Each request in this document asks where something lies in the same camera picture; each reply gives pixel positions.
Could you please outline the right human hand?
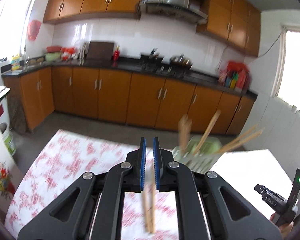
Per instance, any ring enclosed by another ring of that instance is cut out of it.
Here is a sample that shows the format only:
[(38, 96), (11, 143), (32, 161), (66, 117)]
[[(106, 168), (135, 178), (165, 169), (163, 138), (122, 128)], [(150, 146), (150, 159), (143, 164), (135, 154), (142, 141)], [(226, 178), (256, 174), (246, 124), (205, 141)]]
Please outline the right human hand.
[(279, 230), (281, 232), (282, 238), (285, 239), (289, 233), (292, 231), (294, 226), (294, 222), (291, 222), (290, 224), (286, 223), (286, 224), (282, 224), (281, 226), (279, 226)]

